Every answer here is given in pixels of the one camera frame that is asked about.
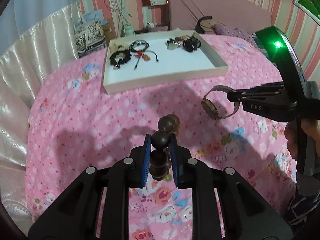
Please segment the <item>person's right hand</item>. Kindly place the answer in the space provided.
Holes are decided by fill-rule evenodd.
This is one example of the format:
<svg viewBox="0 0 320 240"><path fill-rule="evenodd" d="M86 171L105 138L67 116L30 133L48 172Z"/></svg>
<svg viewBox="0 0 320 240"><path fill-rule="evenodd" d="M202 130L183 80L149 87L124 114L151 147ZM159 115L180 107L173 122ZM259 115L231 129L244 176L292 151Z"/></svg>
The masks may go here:
<svg viewBox="0 0 320 240"><path fill-rule="evenodd" d="M300 142L304 134L314 140L315 150L319 157L319 120L304 118L300 122L300 127L301 129L298 130L294 121L288 122L285 127L284 135L287 139L287 150L292 159L297 159L298 142Z"/></svg>

